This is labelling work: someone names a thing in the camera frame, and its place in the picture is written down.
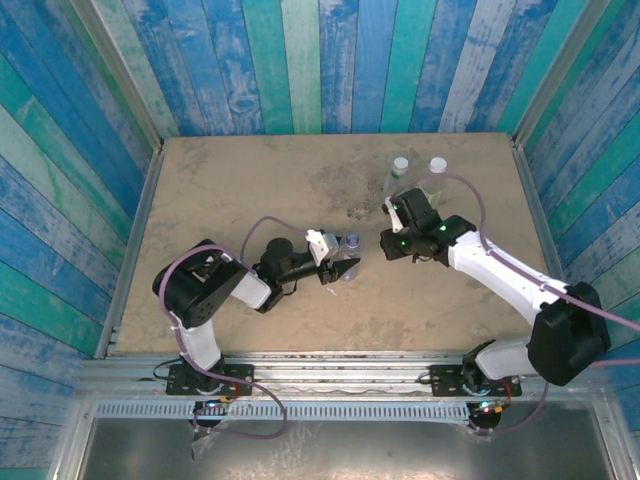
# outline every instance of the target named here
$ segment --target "water bottle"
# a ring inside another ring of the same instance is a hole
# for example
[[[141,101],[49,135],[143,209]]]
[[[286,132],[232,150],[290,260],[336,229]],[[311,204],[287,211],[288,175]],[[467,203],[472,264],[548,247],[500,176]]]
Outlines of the water bottle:
[[[350,233],[346,237],[342,237],[340,240],[340,260],[348,260],[350,258],[360,258],[362,253],[362,242],[360,241],[360,235],[357,233]],[[358,263],[354,267],[351,267],[347,272],[340,277],[340,280],[344,282],[350,282],[358,275],[360,271],[360,264]]]
[[[406,173],[409,171],[409,160],[404,157],[398,157],[393,161],[391,171],[384,179],[382,193],[384,198],[396,193],[396,191],[405,183]]]
[[[429,171],[431,173],[445,173],[447,171],[447,161],[442,157],[432,158],[429,162]],[[438,208],[438,202],[440,202],[445,183],[446,178],[444,175],[433,175],[420,182],[420,188],[434,210]]]

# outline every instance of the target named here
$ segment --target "metal base plate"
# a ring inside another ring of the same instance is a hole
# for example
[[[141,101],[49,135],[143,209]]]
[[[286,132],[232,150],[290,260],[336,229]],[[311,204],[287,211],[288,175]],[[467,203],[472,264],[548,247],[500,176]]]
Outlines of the metal base plate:
[[[229,377],[240,378],[253,381],[253,365],[225,365],[223,374]],[[169,368],[169,380],[167,381],[167,395],[206,395],[212,397],[233,397],[236,394],[235,388],[240,389],[241,396],[251,395],[251,387],[247,385],[231,384],[222,382],[213,392],[201,392],[188,382],[187,369],[182,364],[172,365]]]
[[[487,393],[483,393],[483,397],[507,397],[508,392],[505,384],[511,389],[512,397],[522,395],[520,381],[513,382],[513,378],[505,377],[502,380],[493,382],[488,388]],[[463,397],[474,395],[473,392],[464,384],[462,377],[461,365],[432,365],[429,367],[429,382],[431,383],[431,391],[434,397]]]

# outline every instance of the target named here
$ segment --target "wooden table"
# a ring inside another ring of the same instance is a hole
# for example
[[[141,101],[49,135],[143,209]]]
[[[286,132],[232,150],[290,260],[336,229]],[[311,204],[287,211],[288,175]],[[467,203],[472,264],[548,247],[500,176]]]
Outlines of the wooden table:
[[[544,260],[504,134],[322,135],[174,138],[169,141],[125,309],[117,352],[176,352],[151,282],[203,238],[239,252],[251,225],[274,215],[300,228],[360,233],[358,278],[321,286],[315,278],[261,315],[229,299],[215,316],[223,351],[460,350],[528,326],[484,286],[433,262],[387,262],[380,232],[382,181],[394,157],[412,166],[433,156],[482,192],[489,237],[534,268]],[[464,186],[449,182],[439,211],[478,221]],[[255,262],[266,243],[303,238],[265,223],[247,248]]]

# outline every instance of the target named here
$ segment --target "clear plastic bottle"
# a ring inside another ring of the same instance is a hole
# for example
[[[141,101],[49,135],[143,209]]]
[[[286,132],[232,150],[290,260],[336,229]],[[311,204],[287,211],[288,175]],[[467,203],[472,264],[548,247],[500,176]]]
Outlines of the clear plastic bottle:
[[[340,240],[340,260],[348,260],[350,258],[360,258],[362,254],[362,242],[360,241],[360,235],[357,233],[350,233],[342,237]],[[340,280],[344,282],[350,282],[360,272],[360,264],[355,267],[351,267],[347,270],[347,273],[340,277]]]
[[[405,157],[397,157],[393,161],[391,171],[384,179],[384,185],[382,187],[382,193],[384,198],[392,195],[396,192],[404,183],[406,173],[409,171],[409,160]]]
[[[432,158],[429,162],[429,171],[431,173],[445,173],[447,171],[447,161],[442,157]],[[445,184],[446,178],[443,175],[434,175],[420,182],[420,188],[434,209],[438,208]]]

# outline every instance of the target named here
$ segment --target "white bottle cap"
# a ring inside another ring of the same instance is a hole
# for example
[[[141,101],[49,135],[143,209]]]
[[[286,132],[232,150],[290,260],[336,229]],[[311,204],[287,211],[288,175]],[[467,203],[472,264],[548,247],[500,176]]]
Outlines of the white bottle cap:
[[[406,172],[409,169],[409,160],[407,160],[404,157],[397,157],[394,161],[393,161],[393,167],[398,171],[398,172]]]
[[[447,161],[442,157],[434,157],[429,162],[429,170],[432,173],[444,173],[447,170]]]

